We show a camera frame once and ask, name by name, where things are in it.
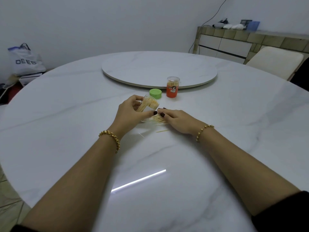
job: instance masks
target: gold beaded bracelet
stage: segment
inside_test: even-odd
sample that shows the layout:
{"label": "gold beaded bracelet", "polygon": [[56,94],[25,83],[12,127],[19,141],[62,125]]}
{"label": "gold beaded bracelet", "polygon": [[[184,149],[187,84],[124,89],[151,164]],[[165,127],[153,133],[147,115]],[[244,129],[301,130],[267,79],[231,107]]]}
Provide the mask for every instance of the gold beaded bracelet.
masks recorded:
{"label": "gold beaded bracelet", "polygon": [[116,148],[116,154],[117,154],[118,150],[120,149],[120,141],[119,141],[119,139],[117,138],[117,136],[114,135],[113,133],[111,133],[111,132],[108,131],[108,130],[106,130],[106,131],[104,130],[103,132],[100,132],[100,134],[99,134],[98,136],[101,137],[103,134],[108,134],[108,135],[112,136],[112,137],[115,139],[116,144],[117,144],[117,148]]}
{"label": "gold beaded bracelet", "polygon": [[213,125],[206,125],[206,126],[204,126],[204,127],[201,129],[201,131],[200,131],[200,132],[197,134],[197,136],[196,136],[196,141],[197,141],[197,142],[198,142],[198,139],[199,139],[199,137],[200,137],[201,132],[203,132],[203,130],[206,129],[206,128],[208,128],[208,127],[214,128]]}

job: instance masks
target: black logo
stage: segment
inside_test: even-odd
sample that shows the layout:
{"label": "black logo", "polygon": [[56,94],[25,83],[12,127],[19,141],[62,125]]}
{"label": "black logo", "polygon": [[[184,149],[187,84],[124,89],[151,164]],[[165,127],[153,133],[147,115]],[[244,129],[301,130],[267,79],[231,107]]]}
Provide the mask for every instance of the black logo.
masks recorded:
{"label": "black logo", "polygon": [[15,63],[16,64],[21,64],[21,63],[27,63],[27,64],[37,64],[36,62],[34,61],[29,61],[29,60],[26,60],[26,59],[18,59],[18,60],[15,60]]}

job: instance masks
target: person's left arm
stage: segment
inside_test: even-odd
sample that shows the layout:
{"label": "person's left arm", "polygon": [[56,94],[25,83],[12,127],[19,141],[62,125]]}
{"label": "person's left arm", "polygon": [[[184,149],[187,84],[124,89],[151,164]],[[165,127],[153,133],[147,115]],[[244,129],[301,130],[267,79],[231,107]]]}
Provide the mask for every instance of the person's left arm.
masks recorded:
{"label": "person's left arm", "polygon": [[[143,97],[133,95],[119,105],[107,129],[119,140],[141,120],[156,112],[135,112]],[[33,230],[90,231],[112,170],[116,141],[102,135],[31,209],[21,225]]]}

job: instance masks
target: white wall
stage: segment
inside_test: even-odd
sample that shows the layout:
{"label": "white wall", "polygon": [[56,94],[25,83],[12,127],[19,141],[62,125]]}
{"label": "white wall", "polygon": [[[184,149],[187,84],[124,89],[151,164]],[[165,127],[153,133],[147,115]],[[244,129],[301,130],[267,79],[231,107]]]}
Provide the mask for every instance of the white wall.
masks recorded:
{"label": "white wall", "polygon": [[309,35],[309,0],[227,0],[231,23],[260,21],[258,30]]}
{"label": "white wall", "polygon": [[121,51],[187,52],[223,1],[0,0],[0,82],[11,73],[7,48],[23,42],[47,68]]}

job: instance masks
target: gold bracelet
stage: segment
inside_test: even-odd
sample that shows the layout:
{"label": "gold bracelet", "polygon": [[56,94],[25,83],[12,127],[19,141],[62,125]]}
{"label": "gold bracelet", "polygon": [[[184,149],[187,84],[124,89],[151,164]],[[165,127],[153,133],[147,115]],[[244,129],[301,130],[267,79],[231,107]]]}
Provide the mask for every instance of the gold bracelet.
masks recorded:
{"label": "gold bracelet", "polygon": [[199,137],[200,137],[201,132],[203,132],[203,130],[206,129],[206,128],[208,128],[208,127],[214,128],[213,125],[206,125],[206,126],[204,126],[204,127],[201,129],[201,131],[200,131],[200,132],[197,134],[197,136],[196,136],[196,141],[197,141],[197,142],[198,142],[198,139],[199,139]]}
{"label": "gold bracelet", "polygon": [[116,154],[117,154],[118,150],[120,149],[120,141],[119,141],[119,139],[117,138],[117,136],[114,135],[113,133],[111,133],[111,132],[108,131],[108,130],[106,130],[106,131],[104,130],[103,132],[100,132],[100,134],[99,134],[98,136],[101,137],[103,134],[108,134],[108,135],[112,136],[112,137],[115,139],[116,144],[117,144],[117,148],[116,148]]}

